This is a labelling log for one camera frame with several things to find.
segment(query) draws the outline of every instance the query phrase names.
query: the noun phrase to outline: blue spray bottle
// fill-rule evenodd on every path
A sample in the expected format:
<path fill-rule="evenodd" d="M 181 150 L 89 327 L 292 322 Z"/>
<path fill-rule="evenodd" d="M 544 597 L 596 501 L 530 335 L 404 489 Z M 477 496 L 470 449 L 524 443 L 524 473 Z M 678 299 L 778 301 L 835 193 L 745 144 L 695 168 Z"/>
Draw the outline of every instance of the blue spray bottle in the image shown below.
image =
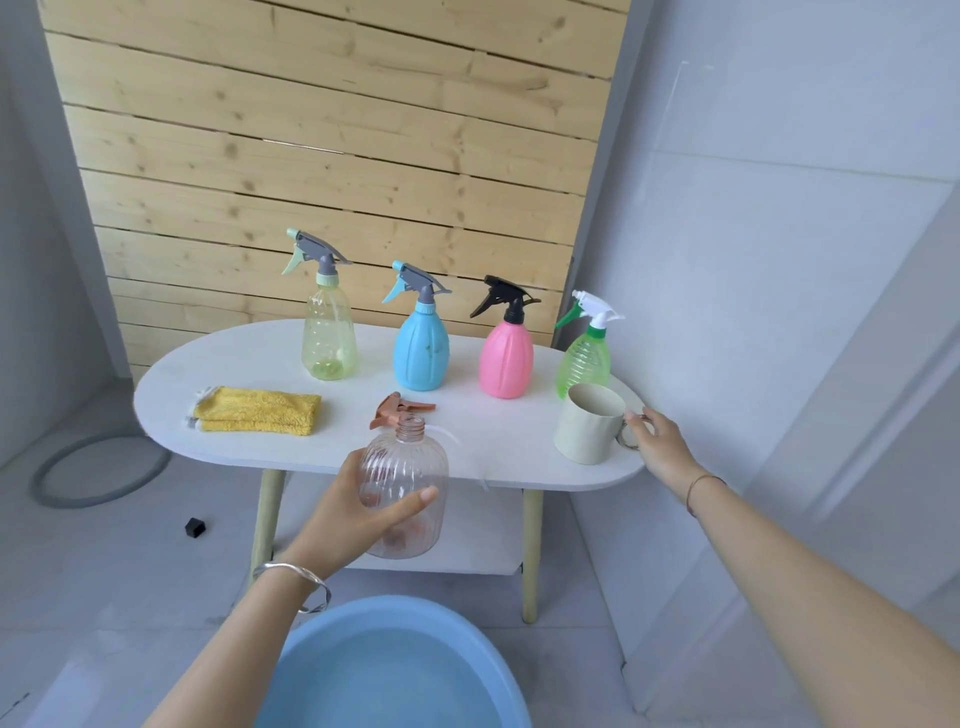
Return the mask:
<path fill-rule="evenodd" d="M 419 292 L 414 312 L 403 322 L 396 337 L 394 374 L 401 387 L 427 392 L 444 381 L 446 365 L 450 361 L 450 337 L 437 315 L 433 297 L 452 291 L 426 271 L 400 260 L 394 261 L 394 270 L 396 284 L 383 303 L 392 301 L 404 291 Z"/>

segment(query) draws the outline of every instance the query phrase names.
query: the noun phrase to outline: gray ring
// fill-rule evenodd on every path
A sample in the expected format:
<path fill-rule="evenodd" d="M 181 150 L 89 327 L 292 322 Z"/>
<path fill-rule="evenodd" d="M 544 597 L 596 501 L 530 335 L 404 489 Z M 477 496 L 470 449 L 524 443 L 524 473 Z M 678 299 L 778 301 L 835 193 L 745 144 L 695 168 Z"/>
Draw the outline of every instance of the gray ring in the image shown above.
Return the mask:
<path fill-rule="evenodd" d="M 105 440 L 114 440 L 121 437 L 144 437 L 147 438 L 147 435 L 143 433 L 142 430 L 138 429 L 123 429 L 116 430 L 113 432 L 103 432 L 99 435 L 93 435 L 91 437 L 84 437 L 82 440 L 74 443 L 73 445 L 68 445 L 65 448 L 57 450 L 53 455 L 48 457 L 43 461 L 43 464 L 36 470 L 33 476 L 30 478 L 30 495 L 33 499 L 40 505 L 45 505 L 48 508 L 89 508 L 92 505 L 100 505 L 101 503 L 109 503 L 112 500 L 117 500 L 123 496 L 128 496 L 135 490 L 139 490 L 155 477 L 160 475 L 163 472 L 163 469 L 167 467 L 167 463 L 170 462 L 171 452 L 167 448 L 164 448 L 161 445 L 155 443 L 155 445 L 162 450 L 160 453 L 159 459 L 154 463 L 154 465 L 143 475 L 138 477 L 134 482 L 128 483 L 127 485 L 117 488 L 115 491 L 110 491 L 109 493 L 104 493 L 101 496 L 90 496 L 90 497 L 80 497 L 80 498 L 69 498 L 61 496 L 51 496 L 49 493 L 43 489 L 43 479 L 47 474 L 53 470 L 54 466 L 57 465 L 63 458 L 67 455 L 72 455 L 79 449 L 83 449 L 88 445 L 93 445 L 94 443 L 102 443 Z"/>

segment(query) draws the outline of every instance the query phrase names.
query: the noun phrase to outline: wooden plank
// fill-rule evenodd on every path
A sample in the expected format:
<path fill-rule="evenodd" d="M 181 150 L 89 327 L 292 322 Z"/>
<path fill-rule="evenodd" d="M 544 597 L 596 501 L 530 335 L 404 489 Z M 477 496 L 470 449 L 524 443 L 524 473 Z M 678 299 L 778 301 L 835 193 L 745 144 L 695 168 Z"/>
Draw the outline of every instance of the wooden plank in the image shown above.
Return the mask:
<path fill-rule="evenodd" d="M 582 0 L 585 5 L 592 5 L 597 8 L 607 8 L 608 10 L 618 12 L 630 11 L 630 0 Z"/>
<path fill-rule="evenodd" d="M 133 286 L 151 286 L 154 289 L 160 289 L 158 292 L 149 291 L 154 297 L 160 298 L 180 298 L 192 299 L 192 293 L 201 294 L 218 293 L 215 291 L 203 291 L 195 288 L 180 288 L 178 286 L 161 285 L 159 283 L 145 283 L 138 280 L 110 279 L 110 288 L 115 283 L 131 283 Z M 223 294 L 224 296 L 233 296 L 234 294 Z M 255 297 L 240 297 L 248 301 Z M 262 299 L 262 301 L 274 301 L 283 303 L 293 310 L 287 311 L 286 315 L 281 313 L 267 313 L 263 311 L 238 311 L 229 308 L 195 304 L 189 302 L 168 303 L 152 299 L 130 298 L 127 296 L 113 295 L 113 303 L 117 311 L 117 321 L 121 324 L 136 324 L 139 326 L 174 328 L 182 331 L 195 331 L 198 333 L 212 333 L 224 328 L 252 324 L 258 321 L 275 321 L 278 319 L 298 319 L 303 316 L 303 304 L 293 301 L 278 301 L 274 299 Z M 353 309 L 353 322 L 356 324 L 373 324 L 375 326 L 384 326 L 390 328 L 399 328 L 406 320 L 406 316 L 396 313 L 385 313 L 383 311 L 365 311 L 363 309 Z M 485 337 L 491 331 L 492 327 L 480 324 L 465 324 L 458 321 L 446 322 L 447 331 L 451 334 L 462 336 Z M 550 345 L 551 334 L 533 332 L 531 336 L 534 341 L 544 346 Z"/>
<path fill-rule="evenodd" d="M 186 288 L 163 283 L 150 283 L 145 280 L 108 278 L 107 283 L 110 293 L 115 298 L 223 308 L 249 314 L 249 321 L 267 321 L 271 316 L 278 319 L 297 319 L 303 316 L 304 303 L 302 301 L 244 296 L 238 293 L 210 291 L 204 288 Z M 135 324 L 137 322 L 127 321 L 124 323 Z"/>
<path fill-rule="evenodd" d="M 108 228 L 289 253 L 293 241 L 284 231 L 294 227 L 360 263 L 409 260 L 434 274 L 501 274 L 518 285 L 558 291 L 570 262 L 570 248 L 553 243 L 103 172 L 83 171 L 83 179 L 93 222 Z"/>
<path fill-rule="evenodd" d="M 97 228 L 100 251 L 107 275 L 114 278 L 208 288 L 249 296 L 306 301 L 316 290 L 314 274 L 298 270 L 289 276 L 280 271 L 287 255 L 271 251 L 236 248 L 216 243 L 149 235 L 142 232 Z M 452 294 L 437 297 L 437 310 L 449 321 L 495 326 L 503 317 L 496 306 L 476 319 L 470 312 L 484 300 L 488 288 L 482 281 L 438 277 Z M 413 309 L 413 294 L 398 296 L 390 303 L 382 299 L 396 281 L 390 268 L 370 265 L 342 266 L 340 282 L 355 308 L 407 315 Z M 527 308 L 526 326 L 549 333 L 560 309 L 563 294 L 531 289 L 542 300 Z"/>
<path fill-rule="evenodd" d="M 252 0 L 43 0 L 49 31 L 596 140 L 610 83 Z"/>
<path fill-rule="evenodd" d="M 66 108 L 81 167 L 572 244 L 584 198 Z"/>
<path fill-rule="evenodd" d="M 596 143 L 49 34 L 68 104 L 584 194 Z"/>
<path fill-rule="evenodd" d="M 139 327 L 120 324 L 120 336 L 127 350 L 127 361 L 132 366 L 156 364 L 174 349 L 199 339 L 203 334 L 194 331 L 176 331 L 171 328 Z"/>
<path fill-rule="evenodd" d="M 608 79 L 626 15 L 570 0 L 284 0 L 306 11 Z"/>

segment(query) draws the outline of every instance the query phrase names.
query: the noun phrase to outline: wrist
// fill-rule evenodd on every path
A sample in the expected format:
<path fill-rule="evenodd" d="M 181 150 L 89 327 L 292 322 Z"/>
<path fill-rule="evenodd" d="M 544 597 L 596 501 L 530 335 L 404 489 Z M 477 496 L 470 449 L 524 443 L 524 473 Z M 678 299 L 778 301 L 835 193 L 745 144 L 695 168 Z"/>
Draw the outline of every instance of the wrist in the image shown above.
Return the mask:
<path fill-rule="evenodd" d="M 256 577 L 254 583 L 262 584 L 274 595 L 286 595 L 284 598 L 289 598 L 297 607 L 317 591 L 316 584 L 289 569 L 267 569 Z"/>
<path fill-rule="evenodd" d="M 690 489 L 686 498 L 687 512 L 689 512 L 693 518 L 699 520 L 700 509 L 703 508 L 704 501 L 709 500 L 710 495 L 715 493 L 718 488 L 729 490 L 727 481 L 712 473 L 707 473 L 700 480 L 696 481 L 696 486 Z"/>
<path fill-rule="evenodd" d="M 670 490 L 673 491 L 673 495 L 683 503 L 686 501 L 686 493 L 690 489 L 690 483 L 698 477 L 705 475 L 710 475 L 710 471 L 698 463 L 694 463 L 689 468 L 685 468 L 677 473 L 677 476 L 671 479 L 669 483 Z"/>
<path fill-rule="evenodd" d="M 337 569 L 329 563 L 329 560 L 324 558 L 320 549 L 315 546 L 306 546 L 297 540 L 294 540 L 289 548 L 278 554 L 275 560 L 285 561 L 288 564 L 309 569 L 323 581 L 326 581 L 337 571 Z"/>

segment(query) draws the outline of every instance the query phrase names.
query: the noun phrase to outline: floor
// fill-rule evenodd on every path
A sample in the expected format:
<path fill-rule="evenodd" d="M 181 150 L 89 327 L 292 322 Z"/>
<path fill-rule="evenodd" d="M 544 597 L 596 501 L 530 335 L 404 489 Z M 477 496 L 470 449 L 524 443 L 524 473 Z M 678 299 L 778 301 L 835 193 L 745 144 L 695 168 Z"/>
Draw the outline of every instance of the floor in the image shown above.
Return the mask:
<path fill-rule="evenodd" d="M 130 421 L 114 389 L 0 471 L 0 728 L 138 725 L 243 592 L 259 473 L 174 457 L 120 500 L 76 511 L 28 495 L 36 466 L 80 437 Z M 146 469 L 149 445 L 94 446 L 50 473 L 51 490 L 105 492 Z M 294 475 L 279 535 L 319 495 Z M 183 525 L 206 521 L 197 540 Z M 500 650 L 537 726 L 637 728 L 623 656 L 569 500 L 544 500 L 540 620 L 520 620 L 520 576 L 344 570 L 334 603 L 417 595 L 456 610 Z"/>

